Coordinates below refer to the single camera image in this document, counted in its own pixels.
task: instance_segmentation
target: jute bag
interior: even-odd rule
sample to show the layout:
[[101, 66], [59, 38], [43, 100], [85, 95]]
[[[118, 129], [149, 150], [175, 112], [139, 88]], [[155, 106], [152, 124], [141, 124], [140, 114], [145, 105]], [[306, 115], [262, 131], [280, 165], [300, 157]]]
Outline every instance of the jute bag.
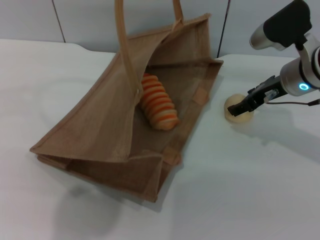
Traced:
[[[115, 0], [120, 53], [81, 101], [30, 151], [48, 165], [155, 202], [209, 99], [222, 65], [212, 60], [209, 14], [127, 38], [123, 0]], [[137, 105], [144, 72], [156, 75], [181, 120], [154, 130]]]

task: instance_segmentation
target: white table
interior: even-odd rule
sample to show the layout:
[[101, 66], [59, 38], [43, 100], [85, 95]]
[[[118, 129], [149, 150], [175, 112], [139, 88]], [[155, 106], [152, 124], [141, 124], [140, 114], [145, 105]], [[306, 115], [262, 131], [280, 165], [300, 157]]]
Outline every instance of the white table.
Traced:
[[[320, 107], [262, 106], [233, 126], [223, 104], [291, 58], [227, 55], [210, 103], [157, 203], [44, 165], [29, 148], [113, 53], [0, 40], [1, 240], [313, 240], [320, 236]], [[319, 92], [282, 100], [311, 101]]]

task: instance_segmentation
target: orange striped toy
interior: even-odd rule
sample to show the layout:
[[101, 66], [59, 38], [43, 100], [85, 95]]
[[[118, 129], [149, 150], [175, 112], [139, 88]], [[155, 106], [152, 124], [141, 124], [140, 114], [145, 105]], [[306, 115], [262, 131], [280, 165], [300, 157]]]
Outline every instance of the orange striped toy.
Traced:
[[174, 128], [179, 123], [177, 110], [157, 76], [145, 73], [141, 83], [140, 106], [150, 125], [157, 130]]

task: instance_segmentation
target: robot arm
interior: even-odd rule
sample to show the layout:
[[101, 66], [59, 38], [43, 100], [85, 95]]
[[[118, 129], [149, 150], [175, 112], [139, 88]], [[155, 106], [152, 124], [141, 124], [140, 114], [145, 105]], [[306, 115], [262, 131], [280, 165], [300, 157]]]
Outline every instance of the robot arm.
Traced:
[[260, 25], [250, 39], [256, 49], [284, 50], [295, 44], [299, 58], [284, 65], [272, 76], [248, 91], [246, 98], [228, 108], [233, 116], [252, 112], [283, 95], [301, 96], [320, 89], [320, 42], [310, 33], [310, 9], [303, 0], [294, 0]]

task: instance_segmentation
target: blue led light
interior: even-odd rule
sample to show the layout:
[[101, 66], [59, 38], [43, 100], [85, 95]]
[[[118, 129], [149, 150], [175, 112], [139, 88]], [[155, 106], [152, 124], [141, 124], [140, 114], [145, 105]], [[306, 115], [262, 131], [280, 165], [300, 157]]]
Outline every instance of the blue led light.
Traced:
[[307, 91], [309, 89], [309, 86], [305, 83], [300, 83], [299, 88], [303, 91]]

